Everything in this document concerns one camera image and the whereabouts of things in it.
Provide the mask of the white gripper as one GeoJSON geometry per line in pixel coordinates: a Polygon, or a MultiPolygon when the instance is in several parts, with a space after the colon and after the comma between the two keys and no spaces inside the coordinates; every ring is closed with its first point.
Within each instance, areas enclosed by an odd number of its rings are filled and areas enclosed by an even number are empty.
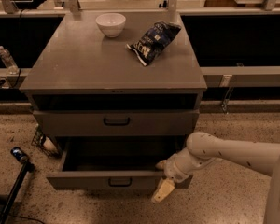
{"type": "Polygon", "coordinates": [[[182,183],[189,178],[189,174],[183,173],[175,162],[176,154],[167,160],[159,161],[155,167],[158,170],[163,170],[167,178],[161,179],[155,192],[152,195],[151,201],[154,203],[162,202],[175,189],[175,183],[182,183]]]}

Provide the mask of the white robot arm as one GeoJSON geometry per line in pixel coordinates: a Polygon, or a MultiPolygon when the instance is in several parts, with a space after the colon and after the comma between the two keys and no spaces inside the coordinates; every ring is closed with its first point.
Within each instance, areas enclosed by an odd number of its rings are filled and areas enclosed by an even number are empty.
{"type": "Polygon", "coordinates": [[[164,171],[164,178],[159,182],[152,201],[163,201],[173,192],[175,185],[217,159],[236,163],[271,178],[263,224],[280,224],[279,143],[227,140],[209,133],[192,133],[182,150],[156,164],[164,171]]]}

